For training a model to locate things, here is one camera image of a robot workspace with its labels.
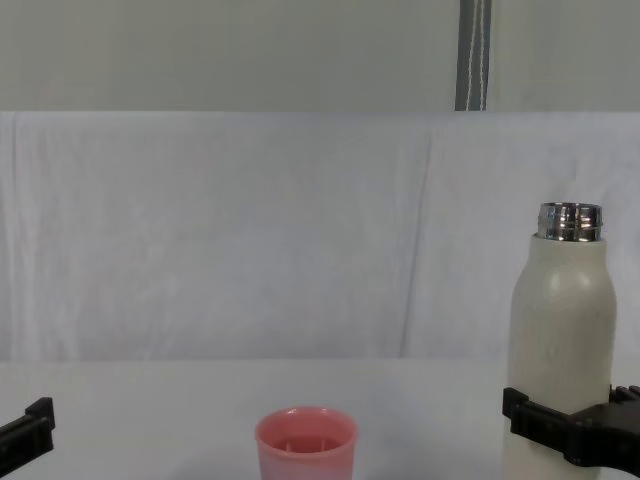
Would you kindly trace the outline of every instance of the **black clamp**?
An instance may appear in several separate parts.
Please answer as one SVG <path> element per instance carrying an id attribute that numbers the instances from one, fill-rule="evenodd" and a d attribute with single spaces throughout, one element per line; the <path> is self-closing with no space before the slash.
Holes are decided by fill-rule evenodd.
<path id="1" fill-rule="evenodd" d="M 561 452 L 573 465 L 609 467 L 640 477 L 640 387 L 611 389 L 609 403 L 573 414 L 505 388 L 502 414 L 511 419 L 511 433 Z"/>
<path id="2" fill-rule="evenodd" d="M 41 398 L 24 413 L 0 427 L 0 477 L 53 450 L 56 421 L 51 398 Z"/>

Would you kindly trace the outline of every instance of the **pink cup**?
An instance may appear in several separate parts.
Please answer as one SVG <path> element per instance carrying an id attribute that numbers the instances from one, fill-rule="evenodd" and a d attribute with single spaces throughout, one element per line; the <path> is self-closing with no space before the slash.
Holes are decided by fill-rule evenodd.
<path id="1" fill-rule="evenodd" d="M 262 480 L 351 480 L 358 427 L 322 407 L 279 410 L 256 427 Z"/>

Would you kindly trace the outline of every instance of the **table surface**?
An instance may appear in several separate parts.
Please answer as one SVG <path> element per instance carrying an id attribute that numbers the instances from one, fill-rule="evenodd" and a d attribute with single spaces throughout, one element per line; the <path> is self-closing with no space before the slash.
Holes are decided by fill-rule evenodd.
<path id="1" fill-rule="evenodd" d="M 639 364 L 616 360 L 614 382 L 640 384 Z M 360 426 L 357 480 L 496 480 L 504 372 L 457 360 L 0 364 L 0 420 L 51 396 L 57 421 L 55 450 L 8 478 L 257 480 L 257 421 L 321 404 Z"/>

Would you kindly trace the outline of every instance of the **white bottle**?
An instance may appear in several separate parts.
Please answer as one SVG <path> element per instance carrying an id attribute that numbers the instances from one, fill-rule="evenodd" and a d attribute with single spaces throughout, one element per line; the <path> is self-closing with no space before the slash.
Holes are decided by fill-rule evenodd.
<path id="1" fill-rule="evenodd" d="M 573 413 L 609 398 L 616 297 L 596 205 L 543 204 L 511 304 L 507 386 Z M 510 433 L 504 480 L 592 480 L 598 468 Z"/>

